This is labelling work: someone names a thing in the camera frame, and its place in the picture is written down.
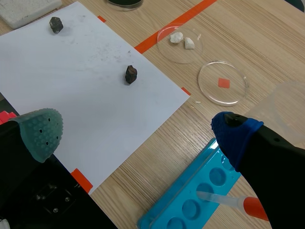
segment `red object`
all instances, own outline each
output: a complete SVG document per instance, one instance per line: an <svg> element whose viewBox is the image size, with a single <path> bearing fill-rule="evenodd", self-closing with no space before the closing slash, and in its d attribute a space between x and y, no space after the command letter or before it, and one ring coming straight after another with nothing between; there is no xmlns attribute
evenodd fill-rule
<svg viewBox="0 0 305 229"><path fill-rule="evenodd" d="M203 0L200 3L198 3L197 5L195 5L193 8L190 8L187 12L185 12L184 14L182 14L180 17L176 18L175 20L173 20L170 24L172 23L180 23L180 24L185 24L187 23L190 19L192 19L193 17L195 17L196 15L198 15L199 13L201 13L203 10L205 10L206 8L208 8L210 5L212 5L214 2L216 2L217 0ZM140 44L138 44L135 49L143 54L144 52L146 52L147 50L149 50L151 47L153 47L158 40L158 33L159 31L157 31L156 33L154 33L153 35L151 35L149 38L147 38L146 40L144 40L143 42L141 42Z"/></svg>
<svg viewBox="0 0 305 229"><path fill-rule="evenodd" d="M93 185L90 181L76 168L73 172L71 172L72 177L81 185L81 187L89 193Z"/></svg>
<svg viewBox="0 0 305 229"><path fill-rule="evenodd" d="M230 88L230 80L218 78L218 87Z"/></svg>
<svg viewBox="0 0 305 229"><path fill-rule="evenodd" d="M188 90L186 90L184 87L181 88L185 93L187 93L189 96L191 96L191 93L189 93Z"/></svg>
<svg viewBox="0 0 305 229"><path fill-rule="evenodd" d="M244 210L249 216L269 221L266 212L258 198L247 197L244 199Z"/></svg>
<svg viewBox="0 0 305 229"><path fill-rule="evenodd" d="M98 16L97 18L100 19L104 23L106 22L106 20L102 16Z"/></svg>
<svg viewBox="0 0 305 229"><path fill-rule="evenodd" d="M0 124L6 123L10 118L17 117L13 112L7 113L6 111L2 111L0 113Z"/></svg>

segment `blue palette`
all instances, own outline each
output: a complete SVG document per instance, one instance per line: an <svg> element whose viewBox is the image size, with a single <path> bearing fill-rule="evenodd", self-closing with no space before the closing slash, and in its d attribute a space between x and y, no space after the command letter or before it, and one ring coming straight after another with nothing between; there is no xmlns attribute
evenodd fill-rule
<svg viewBox="0 0 305 229"><path fill-rule="evenodd" d="M227 195L240 177L216 139L200 152L157 203L138 221L139 229L202 229L218 204L200 200L196 191Z"/></svg>

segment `green rubber cap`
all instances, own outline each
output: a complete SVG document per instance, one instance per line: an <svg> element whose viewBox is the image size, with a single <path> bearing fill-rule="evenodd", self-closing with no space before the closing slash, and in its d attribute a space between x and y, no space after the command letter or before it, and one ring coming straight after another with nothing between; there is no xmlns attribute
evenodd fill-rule
<svg viewBox="0 0 305 229"><path fill-rule="evenodd" d="M35 160L45 162L58 147L63 130L58 111L45 108L10 120L19 124L23 143Z"/></svg>

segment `blue handle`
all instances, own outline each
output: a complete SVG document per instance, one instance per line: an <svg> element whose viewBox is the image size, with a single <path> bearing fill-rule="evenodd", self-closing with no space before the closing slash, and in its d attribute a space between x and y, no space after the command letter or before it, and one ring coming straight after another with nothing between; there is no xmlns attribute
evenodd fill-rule
<svg viewBox="0 0 305 229"><path fill-rule="evenodd" d="M217 143L237 172L252 135L263 125L263 122L232 112L220 112L212 119Z"/></svg>

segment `white paper sheet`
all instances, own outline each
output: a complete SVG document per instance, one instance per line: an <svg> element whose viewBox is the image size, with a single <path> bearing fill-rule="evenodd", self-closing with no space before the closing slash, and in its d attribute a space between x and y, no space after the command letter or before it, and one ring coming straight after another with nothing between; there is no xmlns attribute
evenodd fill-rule
<svg viewBox="0 0 305 229"><path fill-rule="evenodd" d="M52 16L64 25L58 34ZM131 85L128 65L138 70ZM20 114L62 114L55 155L91 192L189 97L78 2L0 37L0 92Z"/></svg>

